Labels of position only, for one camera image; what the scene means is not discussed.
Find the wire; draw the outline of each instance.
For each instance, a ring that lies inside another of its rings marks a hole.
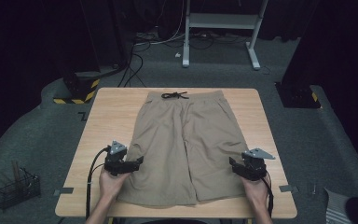
[[[144,59],[143,59],[140,55],[135,54],[135,53],[132,54],[132,55],[134,55],[134,56],[138,57],[139,59],[141,59],[141,65],[140,65],[139,68],[136,70],[136,72],[134,72],[134,73],[130,76],[130,78],[126,81],[126,83],[124,84],[124,87],[126,87],[127,84],[129,84],[129,82],[131,81],[131,79],[132,79],[133,77],[137,76],[137,74],[138,74],[138,72],[141,70],[142,66],[144,66]]]
[[[269,216],[271,217],[272,216],[272,209],[274,207],[274,195],[272,194],[272,189],[271,189],[271,186],[272,186],[271,176],[269,175],[268,171],[266,171],[266,172],[268,174],[269,184],[267,183],[267,181],[264,178],[261,178],[261,180],[264,182],[264,184],[267,187],[267,191],[268,191],[268,213],[269,213]]]
[[[98,169],[98,167],[103,166],[103,165],[104,165],[104,163],[101,163],[101,164],[97,165],[97,166],[92,170],[92,173],[94,174],[94,171],[95,171],[96,169]]]
[[[167,40],[160,41],[160,42],[152,42],[151,44],[162,44],[162,43],[166,43],[166,42],[172,41],[176,38],[180,38],[180,37],[184,36],[184,35],[180,35],[178,37],[175,37],[179,33],[180,27],[182,25],[183,14],[185,14],[184,9],[185,9],[185,0],[182,1],[182,15],[180,16],[179,26],[178,26],[178,29],[176,30],[175,34]]]
[[[156,26],[158,26],[158,21],[161,18],[162,14],[164,13],[165,3],[167,3],[167,0],[165,0],[164,4],[162,5],[161,13],[159,14],[157,21],[156,21]]]
[[[155,41],[158,41],[158,37],[156,36],[155,33],[148,33],[148,34],[145,34],[145,33],[137,33],[137,38],[140,38],[140,39],[143,39],[143,40],[146,40],[146,41],[150,41],[150,40],[155,40]]]
[[[144,87],[146,87],[146,85],[143,83],[143,81],[138,77],[138,75],[136,75],[136,78],[138,78],[138,80],[142,83],[142,85],[144,86]]]
[[[136,50],[136,51],[134,51],[134,52],[135,52],[135,53],[139,53],[139,52],[145,51],[145,50],[147,50],[147,49],[150,49],[150,47],[152,46],[151,43],[150,43],[150,40],[147,40],[146,42],[142,43],[142,45],[145,44],[145,43],[148,43],[148,45],[147,45],[147,47],[146,47],[145,49]]]
[[[271,73],[271,69],[269,69],[267,66],[262,66],[261,68],[266,68],[268,70],[267,73],[263,72],[263,75],[269,75]]]
[[[101,151],[98,152],[98,154],[95,156],[94,161],[92,161],[91,167],[89,168],[89,176],[87,178],[86,220],[90,216],[91,178],[92,178],[92,173],[95,170],[93,167],[94,167],[94,164],[97,161],[98,157],[101,155],[101,153],[103,153],[105,151],[107,152],[108,149],[109,149],[109,146],[101,149]]]
[[[130,61],[129,61],[129,63],[128,63],[128,65],[127,65],[127,68],[126,68],[126,70],[124,71],[124,73],[123,73],[123,76],[121,77],[121,80],[120,80],[120,82],[118,83],[118,87],[120,87],[120,85],[121,85],[121,83],[123,82],[123,80],[124,80],[124,77],[126,76],[126,74],[127,74],[127,71],[129,70],[129,68],[130,68],[130,64],[131,64],[131,61],[132,61],[132,55],[133,55],[133,47],[134,47],[134,45],[132,45],[132,47],[131,47],[131,53],[130,53]]]
[[[168,43],[163,43],[163,45],[168,46],[168,47],[170,47],[170,48],[175,48],[175,49],[177,49],[177,48],[181,48],[181,47],[184,45],[184,42],[181,41],[181,42],[180,42],[180,45],[178,45],[178,46],[172,46],[172,45],[169,45]]]
[[[215,43],[217,44],[238,44],[238,43],[246,42],[249,39],[249,37],[242,38],[242,36],[240,35],[233,37],[232,40],[218,40],[218,38],[226,38],[226,37],[224,36],[216,37]]]
[[[211,34],[202,34],[202,35],[194,35],[198,40],[201,40],[201,41],[208,41],[208,40],[212,40],[210,42],[210,44],[204,48],[196,48],[194,47],[193,45],[189,44],[189,46],[193,49],[208,49],[210,48],[213,43],[214,43],[214,38],[211,36]]]
[[[62,218],[60,219],[60,221],[57,222],[57,224],[61,224],[64,219],[65,219],[65,217],[62,217]]]

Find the forearm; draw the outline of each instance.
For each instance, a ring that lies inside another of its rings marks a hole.
[[[94,210],[91,212],[91,215],[86,221],[86,224],[103,224],[106,219],[107,212],[112,205],[113,200],[108,198],[100,198],[100,200],[95,205]]]
[[[269,216],[269,211],[264,204],[251,203],[254,211],[255,221],[257,224],[272,224],[272,219]]]

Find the drawstring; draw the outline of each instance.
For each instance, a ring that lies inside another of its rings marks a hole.
[[[176,91],[174,93],[163,93],[161,95],[161,97],[164,98],[164,99],[173,98],[173,97],[177,97],[178,99],[179,99],[179,97],[184,98],[184,99],[188,99],[188,97],[185,97],[185,96],[182,95],[183,93],[187,93],[187,91],[184,91],[184,92],[177,92]]]

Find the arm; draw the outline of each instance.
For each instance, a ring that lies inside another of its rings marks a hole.
[[[241,180],[245,187],[246,198],[254,211],[256,222],[258,224],[271,224],[272,219],[266,205],[269,194],[264,182],[262,180],[251,181],[243,177],[241,177]]]
[[[131,173],[127,173],[115,177],[102,168],[100,175],[100,200],[91,212],[86,224],[102,224],[104,222],[111,204],[116,201],[116,197],[123,186],[124,180],[130,176],[130,174]]]

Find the black cable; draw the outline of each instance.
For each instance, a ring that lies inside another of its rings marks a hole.
[[[143,83],[143,81],[138,77],[138,75],[136,75],[136,78],[138,78],[138,80],[142,83],[142,85],[144,85],[144,87],[146,87],[146,85]]]
[[[156,26],[158,26],[159,19],[161,18],[162,14],[164,13],[164,8],[165,8],[166,3],[167,3],[167,0],[165,0],[164,4],[162,5],[161,13],[159,14],[157,21],[156,21]]]
[[[101,155],[101,153],[107,152],[108,149],[109,149],[109,147],[101,149],[101,151],[98,152],[98,154],[95,156],[94,161],[92,162],[91,167],[89,168],[89,176],[87,178],[86,220],[90,216],[91,178],[92,178],[92,173],[95,170],[93,167],[94,167],[94,164],[97,161],[98,157]]]
[[[97,166],[92,170],[92,173],[94,174],[94,171],[95,171],[96,169],[98,169],[98,167],[101,167],[101,166],[103,166],[103,165],[104,165],[104,163],[101,163],[101,164],[97,165]]]
[[[173,45],[169,45],[168,43],[169,42],[167,42],[167,43],[162,43],[163,45],[165,45],[165,46],[168,46],[168,47],[170,47],[170,48],[181,48],[183,45],[184,45],[184,42],[183,42],[183,40],[181,40],[181,41],[171,41],[171,42],[179,42],[180,43],[180,45],[178,45],[178,46],[173,46]]]
[[[60,221],[57,222],[57,224],[61,224],[64,219],[65,219],[65,217],[62,217],[62,218],[60,219]]]
[[[137,73],[139,72],[139,70],[141,70],[142,66],[144,66],[144,59],[143,59],[140,55],[138,55],[138,54],[135,54],[135,53],[134,53],[133,55],[134,55],[134,56],[137,56],[139,59],[141,59],[141,65],[140,65],[139,68],[136,70],[136,72],[129,77],[129,79],[128,79],[128,80],[126,81],[126,83],[124,84],[124,87],[127,86],[127,84],[131,81],[131,79],[132,79],[133,77],[137,76]]]
[[[121,77],[121,80],[120,80],[120,82],[119,82],[118,85],[117,85],[118,87],[120,87],[121,83],[122,83],[123,80],[124,80],[124,77],[125,77],[126,74],[127,74],[127,71],[128,71],[129,68],[130,68],[130,64],[131,64],[131,61],[132,61],[132,55],[133,55],[133,47],[134,47],[134,45],[132,45],[132,47],[131,47],[130,61],[129,61],[129,63],[127,64],[126,71],[124,71],[124,74],[123,74],[123,76]]]
[[[274,207],[274,195],[272,194],[272,189],[271,189],[271,176],[269,175],[269,172],[267,171],[268,174],[268,178],[269,178],[269,184],[267,183],[267,181],[264,178],[261,178],[261,180],[263,180],[264,184],[267,187],[267,191],[268,191],[268,213],[269,216],[272,217],[272,209]]]
[[[245,37],[245,38],[240,39],[241,37],[242,36],[237,35],[237,37],[235,37],[232,40],[218,40],[218,38],[224,38],[224,37],[217,37],[214,40],[214,43],[216,43],[216,44],[238,44],[238,43],[246,42],[249,39],[249,37]]]
[[[268,72],[263,72],[263,75],[269,75],[271,73],[271,70],[267,66],[262,66],[261,68],[267,68]]]
[[[143,40],[147,40],[147,41],[150,41],[150,40],[158,40],[158,37],[156,36],[156,34],[154,33],[138,33],[136,35],[136,38],[140,38],[140,39],[143,39]]]
[[[191,48],[193,48],[193,49],[208,49],[208,48],[210,48],[212,45],[213,45],[213,43],[214,43],[214,38],[213,38],[213,36],[211,36],[210,34],[203,34],[203,35],[194,35],[198,40],[200,40],[200,41],[207,41],[207,40],[212,40],[211,42],[210,42],[210,44],[208,45],[208,46],[206,46],[206,47],[204,47],[204,48],[196,48],[196,47],[194,47],[193,45],[191,45],[191,44],[189,44],[189,46],[191,47]]]

